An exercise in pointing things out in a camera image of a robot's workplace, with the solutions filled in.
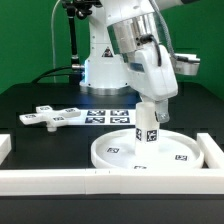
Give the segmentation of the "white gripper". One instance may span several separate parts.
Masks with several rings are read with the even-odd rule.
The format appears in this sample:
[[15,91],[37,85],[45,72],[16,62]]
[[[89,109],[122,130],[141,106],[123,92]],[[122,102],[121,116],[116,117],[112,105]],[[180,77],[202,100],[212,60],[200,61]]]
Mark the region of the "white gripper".
[[166,48],[160,45],[159,50],[161,65],[158,65],[155,46],[146,44],[142,49],[127,54],[127,68],[130,86],[153,101],[158,101],[155,103],[157,120],[168,122],[169,112],[166,99],[178,93],[178,86]]

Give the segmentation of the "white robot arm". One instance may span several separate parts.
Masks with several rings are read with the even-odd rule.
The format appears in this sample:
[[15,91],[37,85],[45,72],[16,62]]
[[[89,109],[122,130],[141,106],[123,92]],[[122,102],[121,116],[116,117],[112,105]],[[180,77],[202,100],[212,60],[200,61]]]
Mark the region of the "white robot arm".
[[168,99],[176,76],[195,75],[200,59],[173,50],[161,12],[196,0],[84,0],[89,6],[90,55],[81,87],[101,95],[132,88],[155,104],[160,123],[169,120]]

